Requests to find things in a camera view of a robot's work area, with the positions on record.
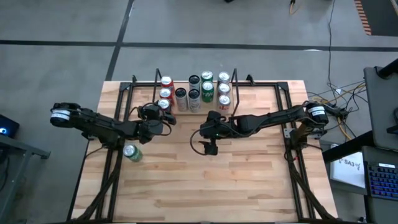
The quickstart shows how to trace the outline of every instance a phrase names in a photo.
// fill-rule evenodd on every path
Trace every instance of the wooden tabletop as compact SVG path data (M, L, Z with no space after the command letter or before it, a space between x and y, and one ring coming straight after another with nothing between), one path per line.
M307 100L304 82L287 82L292 104L301 105ZM104 82L99 113L114 116L119 83ZM135 88L132 106L150 102L152 92L149 87ZM277 111L273 88L239 87L239 96L237 115ZM297 221L281 127L263 129L250 138L220 140L217 156L200 156L191 150L189 137L205 120L205 116L178 116L170 136L156 136L150 143L139 145L142 161L131 162L123 157L114 221ZM197 144L200 136L194 140L194 146L202 149ZM318 145L318 141L309 142ZM91 142L88 153L99 147L99 142ZM328 212L337 216L322 152L308 147L303 156L311 190ZM99 192L105 158L103 149L86 159L72 218L81 215ZM308 214L301 191L300 198L304 214Z

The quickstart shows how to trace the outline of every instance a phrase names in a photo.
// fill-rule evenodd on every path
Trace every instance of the keyboard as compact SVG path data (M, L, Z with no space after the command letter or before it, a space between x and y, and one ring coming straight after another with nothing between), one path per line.
M372 197L398 200L398 169L368 164L368 186Z

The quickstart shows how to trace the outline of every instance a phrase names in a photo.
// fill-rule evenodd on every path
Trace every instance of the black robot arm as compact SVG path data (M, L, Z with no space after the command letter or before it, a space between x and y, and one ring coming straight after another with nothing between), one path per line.
M210 111L206 122L198 130L200 136L210 139L210 142L200 141L205 146L205 153L201 155L217 155L216 140L231 138L246 138L258 133L263 128L300 121L302 125L290 133L290 147L300 147L299 142L307 139L314 128L323 128L328 124L328 117L321 104L306 101L302 105L287 110L267 113L262 116L242 115L226 118L216 111Z
M154 136L163 135L163 120L171 125L176 123L170 113L161 111L155 103L138 107L141 120L137 121L118 121L81 108L76 103L55 103L51 112L50 122L54 126L79 129L85 138L97 137L104 147L116 147L122 144L122 139L139 140L145 144Z

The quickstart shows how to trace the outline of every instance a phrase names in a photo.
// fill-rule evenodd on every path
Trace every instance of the gray floor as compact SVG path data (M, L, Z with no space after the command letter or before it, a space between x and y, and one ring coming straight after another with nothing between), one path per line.
M0 0L0 40L110 41L117 39L128 0ZM136 0L125 42L316 45L329 43L331 1ZM353 0L336 0L331 23L333 46L397 47L398 38L363 32ZM95 109L113 47L0 45L0 113L21 123L18 139L52 151L34 159L12 219L29 223L66 219L87 142L72 129L49 123L54 102L71 101ZM366 66L385 65L397 52L332 52L331 81L360 81ZM238 69L257 80L305 80L308 91L328 90L328 52L298 50L148 49L123 47L113 80L151 80L156 68L176 80L194 73ZM371 128L367 104L348 124L358 135ZM323 139L344 142L338 129ZM364 215L360 195L333 190L339 217Z

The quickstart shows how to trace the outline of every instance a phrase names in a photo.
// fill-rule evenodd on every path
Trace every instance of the aluminum can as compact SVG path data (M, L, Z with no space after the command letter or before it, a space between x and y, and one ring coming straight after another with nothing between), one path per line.
M217 78L217 87L218 87L221 83L225 83L225 84L228 84L228 83L229 83L229 74L228 74L228 72L220 72L220 74L218 74L218 78Z
M160 106L162 111L171 112L172 105L168 99L160 99L157 104Z
M139 162L142 159L142 152L137 146L131 144L123 148L123 155L133 162Z
M218 98L218 109L222 112L226 112L229 110L229 106L231 105L231 99L229 96L221 95Z
M178 88L175 90L175 101L179 111L188 110L188 96L187 91L184 88Z
M221 83L218 86L217 96L221 96L221 95L227 95L228 96L230 91L231 91L231 88L229 87L228 84Z
M201 78L201 82L202 82L202 83L207 82L207 81L213 83L213 72L211 72L211 71L204 71L204 72L201 73L200 78Z
M172 105L174 104L172 91L169 88L162 88L159 91L159 96L161 99L168 99Z
M169 88L172 94L174 93L174 81L171 79L171 77L163 76L160 82L162 88Z
M214 86L210 81L206 81L201 85L201 100L210 103L214 98Z
M197 113L200 110L200 92L198 90L190 90L188 97L189 109L192 113Z
M188 79L189 82L189 90L198 90L200 91L200 78L197 75L191 75Z

